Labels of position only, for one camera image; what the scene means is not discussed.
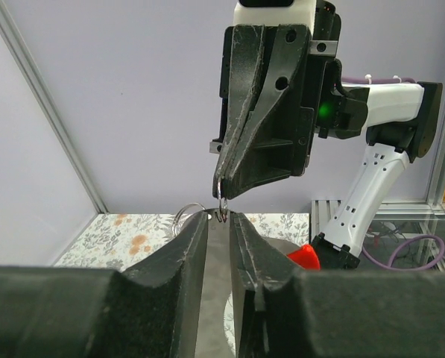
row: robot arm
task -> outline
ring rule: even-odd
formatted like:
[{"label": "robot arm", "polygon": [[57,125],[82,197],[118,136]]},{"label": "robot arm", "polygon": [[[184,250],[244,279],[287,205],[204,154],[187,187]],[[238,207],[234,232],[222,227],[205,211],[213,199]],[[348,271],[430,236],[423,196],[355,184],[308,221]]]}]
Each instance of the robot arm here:
[{"label": "robot arm", "polygon": [[[213,194],[231,199],[301,176],[315,134],[349,139],[367,130],[368,146],[349,195],[312,240],[322,268],[355,268],[379,205],[431,147],[442,85],[399,78],[342,83],[335,7],[315,0],[282,3],[240,1],[236,26],[226,32],[221,130],[211,146],[220,154]],[[302,25],[281,25],[295,19]]]}]

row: wire ring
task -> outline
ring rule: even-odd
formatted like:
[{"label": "wire ring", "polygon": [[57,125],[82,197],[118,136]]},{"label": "wire ring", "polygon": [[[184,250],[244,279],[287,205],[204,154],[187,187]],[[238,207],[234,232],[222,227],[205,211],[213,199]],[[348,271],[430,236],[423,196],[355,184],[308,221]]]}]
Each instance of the wire ring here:
[{"label": "wire ring", "polygon": [[222,183],[220,179],[217,182],[217,199],[219,200],[219,213],[221,214],[221,219],[225,222],[229,210],[227,209],[227,198],[222,198]]},{"label": "wire ring", "polygon": [[177,230],[177,227],[179,226],[179,221],[180,218],[183,216],[183,214],[189,210],[192,207],[200,207],[202,210],[205,210],[205,206],[199,203],[191,203],[191,204],[187,204],[185,207],[183,207],[181,210],[179,210],[177,212],[177,214],[174,216],[174,219],[172,220],[172,226],[171,226],[171,230],[172,230],[172,235],[173,237],[176,237],[177,235],[179,235],[180,230]]},{"label": "wire ring", "polygon": [[[395,268],[395,267],[393,267],[394,261],[402,249],[404,249],[406,246],[409,246],[413,242],[420,241],[422,239],[433,239],[438,244],[438,247],[439,247],[438,255],[430,263],[428,263],[424,266],[416,267],[416,268]],[[390,270],[390,271],[423,271],[423,270],[427,270],[427,269],[430,269],[431,267],[436,266],[443,259],[444,254],[445,254],[445,243],[439,236],[436,236],[436,235],[416,236],[413,239],[404,241],[403,244],[398,246],[397,249],[394,250],[393,253],[391,254],[387,265],[385,265],[384,263],[381,263],[380,261],[378,261],[377,259],[372,257],[370,255],[370,253],[366,250],[366,248],[364,248],[364,246],[362,246],[362,252],[367,257],[367,259],[369,259],[372,263],[374,263],[375,265],[382,267],[386,270]]]}]

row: black bracket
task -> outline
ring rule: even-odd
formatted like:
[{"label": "black bracket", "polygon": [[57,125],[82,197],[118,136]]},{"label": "black bracket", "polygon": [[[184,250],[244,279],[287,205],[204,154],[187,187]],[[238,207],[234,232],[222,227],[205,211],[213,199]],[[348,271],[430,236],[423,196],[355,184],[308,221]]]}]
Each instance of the black bracket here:
[{"label": "black bracket", "polygon": [[369,90],[341,85],[340,30],[340,16],[327,1],[318,2],[313,37],[305,25],[226,30],[221,127],[211,143],[219,153],[215,198],[219,182],[222,197],[232,199],[303,175],[316,131],[340,139],[361,133]]},{"label": "black bracket", "polygon": [[288,7],[294,0],[239,0],[245,7]]},{"label": "black bracket", "polygon": [[336,248],[331,242],[325,240],[325,234],[320,233],[312,239],[311,243],[318,259],[321,269],[356,269],[359,258],[350,254],[350,247],[343,245]]}]

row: metal hook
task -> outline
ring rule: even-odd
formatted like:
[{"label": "metal hook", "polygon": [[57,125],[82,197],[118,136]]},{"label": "metal hook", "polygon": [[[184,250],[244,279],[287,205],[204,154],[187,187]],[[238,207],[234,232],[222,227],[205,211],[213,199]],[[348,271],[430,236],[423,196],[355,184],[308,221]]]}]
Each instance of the metal hook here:
[{"label": "metal hook", "polygon": [[222,183],[221,183],[221,179],[218,180],[217,182],[217,199],[219,200],[219,214],[220,214],[220,218],[218,217],[217,219],[221,222],[221,220],[223,222],[227,221],[227,212],[229,211],[227,209],[227,198],[222,198]]}]

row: floral tablecloth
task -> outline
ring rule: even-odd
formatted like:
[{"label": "floral tablecloth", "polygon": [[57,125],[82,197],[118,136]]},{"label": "floral tablecloth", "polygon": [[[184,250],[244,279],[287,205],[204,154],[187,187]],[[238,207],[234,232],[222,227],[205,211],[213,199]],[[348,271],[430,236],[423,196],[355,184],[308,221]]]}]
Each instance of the floral tablecloth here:
[{"label": "floral tablecloth", "polygon": [[[308,242],[309,214],[246,214],[257,231],[297,245]],[[180,220],[183,224],[185,215]],[[78,237],[57,266],[124,271],[173,239],[169,214],[99,215]]]}]

